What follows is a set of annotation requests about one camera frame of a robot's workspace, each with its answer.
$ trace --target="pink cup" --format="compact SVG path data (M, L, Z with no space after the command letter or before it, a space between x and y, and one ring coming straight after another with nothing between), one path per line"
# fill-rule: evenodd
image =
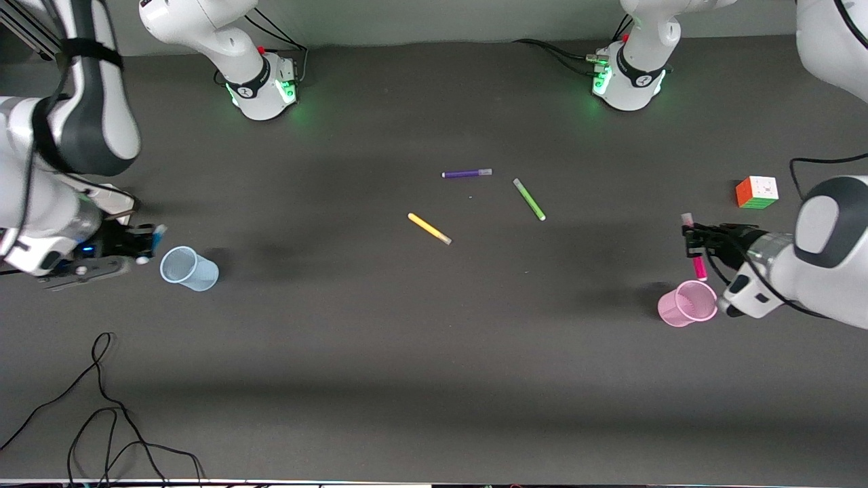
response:
M685 281L660 298L657 312L673 327L704 322L717 313L717 294L702 281Z

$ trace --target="green marker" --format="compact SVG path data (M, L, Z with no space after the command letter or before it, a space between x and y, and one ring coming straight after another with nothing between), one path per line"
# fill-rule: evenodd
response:
M530 209L534 211L534 214L536 214L536 218L541 220L541 221L544 221L545 220L545 214L542 212L543 210L540 208L540 206L536 205L536 202L534 201L534 197L530 196L530 193L528 193L528 189L524 187L524 185L518 180L518 178L513 180L512 184L516 185L516 188L518 188L519 193L521 193L522 196L524 197L524 201L528 202L528 205L530 205Z

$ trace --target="yellow marker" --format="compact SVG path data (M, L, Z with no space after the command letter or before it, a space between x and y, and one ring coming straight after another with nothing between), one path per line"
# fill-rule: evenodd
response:
M415 223L416 225L427 230L429 234L431 234L434 237L437 237L439 240L443 241L447 246L449 246L452 243L452 239L450 239L449 237L446 237L446 234L435 229L434 227L431 226L431 224L429 224L426 221L423 221L418 216L416 216L416 214L413 214L413 213L407 214L407 218L410 219L411 221L413 221L413 223Z

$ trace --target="pink marker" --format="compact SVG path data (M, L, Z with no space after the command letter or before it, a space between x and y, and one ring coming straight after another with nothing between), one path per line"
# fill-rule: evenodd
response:
M681 223L688 226L694 226L694 215L691 213L681 214ZM696 272L696 279L699 281L708 281L708 271L705 269L705 262L702 260L702 256L696 256L694 258L694 272Z

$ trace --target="cable connector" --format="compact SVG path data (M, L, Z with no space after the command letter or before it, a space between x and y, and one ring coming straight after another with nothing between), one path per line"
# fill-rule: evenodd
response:
M604 54L586 54L585 61L588 63L607 65L608 56Z

